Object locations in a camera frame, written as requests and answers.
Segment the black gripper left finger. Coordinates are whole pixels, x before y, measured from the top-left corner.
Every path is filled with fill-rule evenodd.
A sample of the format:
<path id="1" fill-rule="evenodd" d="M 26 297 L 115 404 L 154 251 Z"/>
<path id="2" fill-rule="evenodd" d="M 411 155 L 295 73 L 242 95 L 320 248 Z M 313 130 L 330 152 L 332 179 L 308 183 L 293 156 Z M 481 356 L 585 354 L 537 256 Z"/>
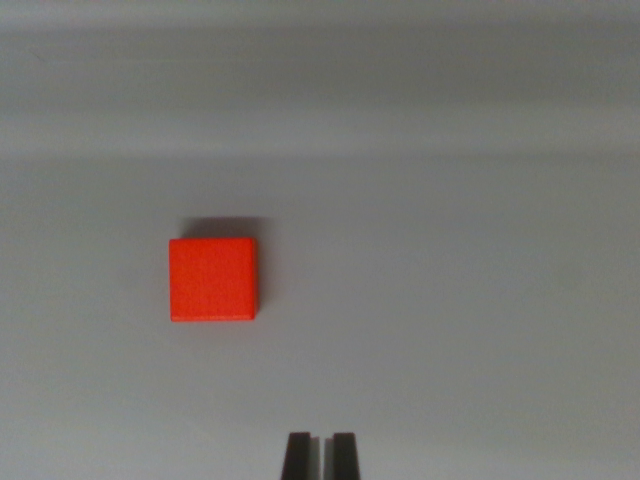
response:
<path id="1" fill-rule="evenodd" d="M 310 432 L 291 432 L 287 439 L 281 480 L 318 480 L 319 476 L 319 438 Z"/>

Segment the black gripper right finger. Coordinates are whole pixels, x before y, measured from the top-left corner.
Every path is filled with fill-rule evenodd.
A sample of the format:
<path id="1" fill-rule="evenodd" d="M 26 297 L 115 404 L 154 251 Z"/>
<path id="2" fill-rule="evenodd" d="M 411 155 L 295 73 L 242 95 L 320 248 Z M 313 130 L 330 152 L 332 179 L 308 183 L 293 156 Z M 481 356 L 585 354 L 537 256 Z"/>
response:
<path id="1" fill-rule="evenodd" d="M 325 440 L 324 479 L 361 479 L 357 440 L 353 432 L 334 433 Z"/>

